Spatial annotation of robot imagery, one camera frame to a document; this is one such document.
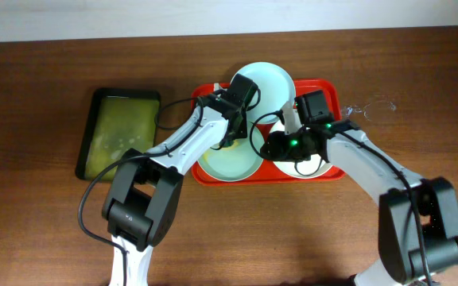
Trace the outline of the cream white plate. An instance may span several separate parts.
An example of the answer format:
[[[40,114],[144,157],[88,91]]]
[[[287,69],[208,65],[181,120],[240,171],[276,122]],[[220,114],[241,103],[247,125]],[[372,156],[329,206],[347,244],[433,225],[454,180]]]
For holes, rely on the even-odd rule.
[[[290,134],[286,138],[286,147],[296,156],[306,154],[304,140],[300,134]],[[279,171],[296,179],[313,179],[325,174],[332,165],[326,163],[318,154],[312,154],[308,160],[293,159],[288,161],[274,161]]]

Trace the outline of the light blue plate top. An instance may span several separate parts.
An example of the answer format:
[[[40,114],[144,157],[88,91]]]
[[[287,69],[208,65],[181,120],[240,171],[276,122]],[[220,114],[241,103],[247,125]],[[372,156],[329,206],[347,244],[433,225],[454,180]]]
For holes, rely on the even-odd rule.
[[[296,97],[296,88],[289,73],[276,64],[255,62],[243,66],[236,73],[251,79],[261,91],[259,104],[246,113],[250,122],[280,110],[286,102],[293,102]]]

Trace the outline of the light blue plate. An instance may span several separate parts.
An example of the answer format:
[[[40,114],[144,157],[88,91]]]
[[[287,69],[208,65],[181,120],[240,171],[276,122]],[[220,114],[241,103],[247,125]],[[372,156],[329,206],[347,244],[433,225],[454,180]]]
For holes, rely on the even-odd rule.
[[[236,182],[252,176],[262,165],[263,159],[251,147],[260,148],[264,138],[257,127],[250,132],[252,124],[247,124],[247,137],[236,139],[229,147],[215,150],[210,147],[197,161],[200,168],[210,177],[223,182]]]
[[[296,97],[296,88],[289,73],[276,64],[255,62],[243,66],[236,73],[251,79],[261,91],[259,104],[246,113],[250,122],[280,110],[286,102],[293,102]]]

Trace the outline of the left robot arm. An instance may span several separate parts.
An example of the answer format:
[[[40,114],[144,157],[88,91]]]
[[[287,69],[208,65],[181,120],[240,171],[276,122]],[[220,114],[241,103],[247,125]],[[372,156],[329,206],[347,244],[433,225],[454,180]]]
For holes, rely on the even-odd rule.
[[[114,260],[112,285],[145,285],[153,248],[176,215],[185,173],[214,145],[244,138],[258,85],[236,75],[227,89],[195,99],[192,115],[159,145],[127,151],[110,165],[114,179],[102,206]]]

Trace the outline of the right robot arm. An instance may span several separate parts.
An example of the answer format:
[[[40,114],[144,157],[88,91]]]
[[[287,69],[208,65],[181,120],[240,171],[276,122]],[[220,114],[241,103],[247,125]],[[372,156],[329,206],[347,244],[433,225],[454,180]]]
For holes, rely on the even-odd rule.
[[[335,120],[322,91],[296,97],[273,115],[284,129],[268,135],[260,157],[297,163],[317,155],[378,205],[379,259],[343,285],[432,285],[433,275],[458,265],[458,199],[448,180],[410,171],[356,123]]]

